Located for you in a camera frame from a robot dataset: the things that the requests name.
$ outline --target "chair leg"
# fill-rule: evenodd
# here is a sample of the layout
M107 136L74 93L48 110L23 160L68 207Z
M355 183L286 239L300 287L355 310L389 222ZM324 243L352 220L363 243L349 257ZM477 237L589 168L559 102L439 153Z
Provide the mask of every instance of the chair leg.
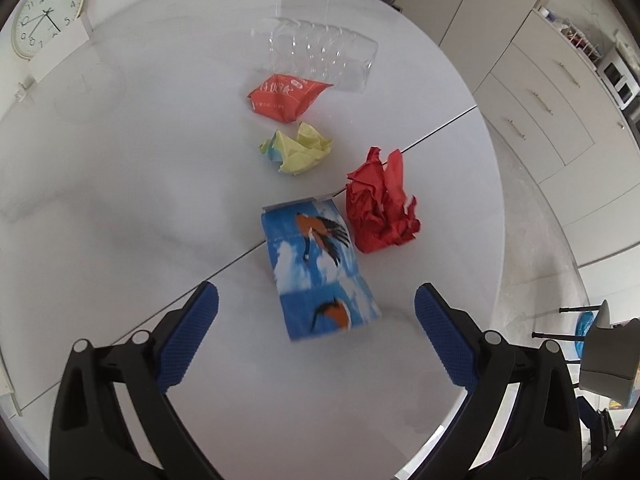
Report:
M590 310L599 310L599 305L590 305L590 306L567 306L560 307L558 309L559 312L588 312Z
M584 341L583 335L543 334L540 332L531 332L531 337L534 339L556 339L558 341Z

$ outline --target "blue gripper pad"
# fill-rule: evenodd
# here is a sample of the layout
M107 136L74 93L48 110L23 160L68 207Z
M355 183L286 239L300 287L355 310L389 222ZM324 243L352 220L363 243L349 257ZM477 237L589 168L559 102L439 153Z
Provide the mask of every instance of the blue gripper pad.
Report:
M471 393L478 382L474 351L427 285L416 291L414 305L415 315L451 381Z
M595 430L598 426L598 413L593 409L593 406L589 404L589 401L583 396L576 397L575 401L578 403L578 415L584 425L590 430Z
M218 314L218 290L203 283L183 307L178 325L158 353L158 389L165 394L169 386L179 384L187 373L196 350Z

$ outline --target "white table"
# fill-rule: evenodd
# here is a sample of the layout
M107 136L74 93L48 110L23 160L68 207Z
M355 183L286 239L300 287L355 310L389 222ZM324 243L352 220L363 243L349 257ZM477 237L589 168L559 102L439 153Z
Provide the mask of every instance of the white table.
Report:
M276 14L379 44L362 94L326 91L304 114L334 150L295 178L258 152L278 125L246 99L265 77L250 30ZM261 208L341 189L369 146L408 148L422 231L359 258L382 320L292 344ZM73 341L153 326L214 274L220 314L169 396L231 480L388 480L458 394L412 314L415 289L433 282L488 327L504 245L488 132L444 54L377 0L144 0L12 108L0 169L0 344L24 407L12 421L45 462Z

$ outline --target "blue tissue package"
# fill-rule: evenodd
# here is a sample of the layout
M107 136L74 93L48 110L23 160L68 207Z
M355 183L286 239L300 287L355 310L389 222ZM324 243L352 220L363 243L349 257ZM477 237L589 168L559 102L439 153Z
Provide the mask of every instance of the blue tissue package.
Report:
M284 205L262 228L291 340L350 330L380 317L332 200Z

